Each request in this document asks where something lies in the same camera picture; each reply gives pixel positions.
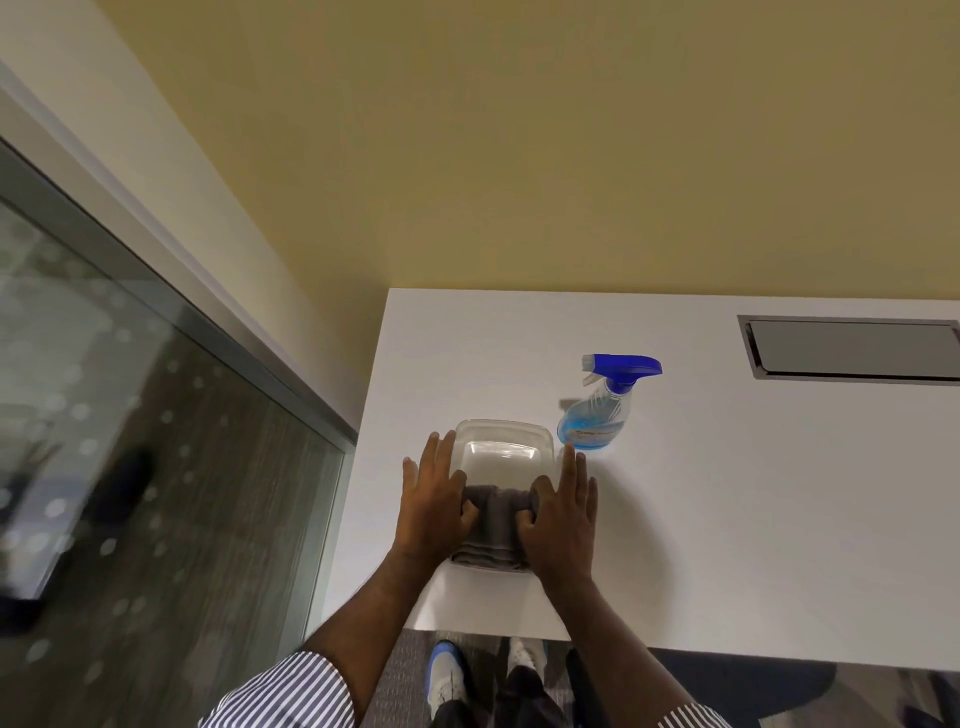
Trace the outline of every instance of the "white sneaker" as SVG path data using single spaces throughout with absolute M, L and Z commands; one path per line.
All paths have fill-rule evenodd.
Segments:
M 431 720 L 437 716 L 440 706 L 449 700 L 469 704 L 467 669 L 467 660 L 456 644 L 443 640 L 434 645 L 426 669 L 425 686 Z
M 543 682 L 543 674 L 546 672 L 546 643 L 532 638 L 511 637 L 510 651 L 507 653 L 507 674 L 513 672 L 517 665 L 534 670 Z

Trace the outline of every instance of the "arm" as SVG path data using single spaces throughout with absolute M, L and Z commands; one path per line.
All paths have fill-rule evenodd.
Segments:
M 449 474 L 454 437 L 452 430 L 442 441 L 430 435 L 419 469 L 404 458 L 394 544 L 367 583 L 299 652 L 221 700 L 202 728 L 359 725 L 420 591 L 479 514 L 469 501 L 461 511 L 467 476 Z
M 467 537 L 479 513 L 469 501 L 461 513 L 467 476 L 463 471 L 449 474 L 454 438 L 453 430 L 442 442 L 436 432 L 430 435 L 419 471 L 413 460 L 403 460 L 403 494 L 393 546 L 360 591 L 303 644 L 303 649 L 323 655 L 343 675 L 358 724 L 420 592 Z
M 540 497 L 537 522 L 516 514 L 520 540 L 543 590 L 564 621 L 587 666 L 611 724 L 656 728 L 693 699 L 623 623 L 590 577 L 597 483 L 587 459 L 564 448 L 563 472 L 554 492 L 550 478 L 534 481 Z

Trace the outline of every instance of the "striped shirt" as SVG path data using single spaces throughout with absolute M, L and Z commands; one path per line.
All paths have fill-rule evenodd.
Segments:
M 228 693 L 198 728 L 352 728 L 347 683 L 326 657 L 295 652 Z M 684 705 L 659 728 L 730 728 L 715 711 Z

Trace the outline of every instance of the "glass door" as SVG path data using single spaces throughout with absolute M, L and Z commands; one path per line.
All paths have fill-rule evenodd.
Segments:
M 2 723 L 195 724 L 301 639 L 345 449 L 0 151 Z

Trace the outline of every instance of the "folded towel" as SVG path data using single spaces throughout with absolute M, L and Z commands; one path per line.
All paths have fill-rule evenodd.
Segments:
M 495 485 L 468 485 L 463 502 L 480 509 L 464 544 L 450 557 L 454 564 L 498 571 L 529 571 L 527 556 L 516 534 L 517 511 L 540 508 L 537 492 L 501 490 Z

